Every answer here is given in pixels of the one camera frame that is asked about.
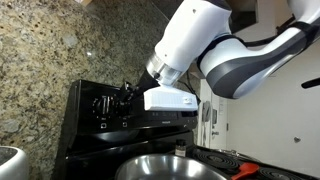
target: speckled granite surface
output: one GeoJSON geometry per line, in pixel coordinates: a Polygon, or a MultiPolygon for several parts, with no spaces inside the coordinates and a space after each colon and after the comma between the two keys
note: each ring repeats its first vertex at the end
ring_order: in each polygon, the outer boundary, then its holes
{"type": "Polygon", "coordinates": [[[166,24],[147,0],[1,0],[0,145],[30,179],[50,178],[71,82],[136,83],[166,24]]]}

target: white wall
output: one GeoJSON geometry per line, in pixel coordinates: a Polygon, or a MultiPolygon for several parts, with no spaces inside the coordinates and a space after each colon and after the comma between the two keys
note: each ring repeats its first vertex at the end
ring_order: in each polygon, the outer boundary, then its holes
{"type": "MultiPolygon", "coordinates": [[[[259,13],[265,13],[259,14],[260,18],[268,19],[267,14],[273,18],[273,10],[284,13],[279,7],[272,9],[271,4],[263,5],[269,10],[260,8],[259,13]]],[[[255,38],[259,36],[257,30],[263,31],[261,36],[268,36],[272,27],[274,25],[266,26],[262,19],[239,36],[255,38]]],[[[320,77],[320,41],[279,69],[254,93],[239,100],[228,100],[227,149],[320,177],[320,87],[306,90],[300,86],[317,77],[320,77]],[[300,137],[301,142],[295,143],[295,136],[300,137]]]]}

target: kitchen counter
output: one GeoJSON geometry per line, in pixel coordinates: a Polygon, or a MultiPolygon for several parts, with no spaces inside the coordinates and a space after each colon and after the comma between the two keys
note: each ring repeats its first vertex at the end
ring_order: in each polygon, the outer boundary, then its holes
{"type": "Polygon", "coordinates": [[[49,179],[71,82],[136,83],[167,20],[147,0],[2,0],[0,17],[0,145],[49,179]]]}

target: stovetop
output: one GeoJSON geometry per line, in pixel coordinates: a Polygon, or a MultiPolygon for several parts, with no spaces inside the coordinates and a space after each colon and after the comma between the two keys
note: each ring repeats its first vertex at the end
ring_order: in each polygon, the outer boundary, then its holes
{"type": "Polygon", "coordinates": [[[259,170],[255,174],[247,176],[247,180],[316,180],[298,172],[293,172],[283,168],[258,162],[255,159],[239,158],[238,156],[222,153],[216,150],[210,150],[203,147],[193,147],[187,151],[187,157],[198,160],[211,167],[221,170],[228,176],[236,175],[240,172],[239,166],[244,162],[255,163],[259,165],[259,170]]]}

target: granite countertop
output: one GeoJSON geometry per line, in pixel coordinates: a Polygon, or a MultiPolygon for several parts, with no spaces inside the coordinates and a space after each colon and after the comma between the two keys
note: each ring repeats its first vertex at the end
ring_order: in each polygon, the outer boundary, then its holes
{"type": "Polygon", "coordinates": [[[167,20],[148,0],[2,0],[0,17],[0,145],[50,179],[71,82],[137,83],[167,20]]]}

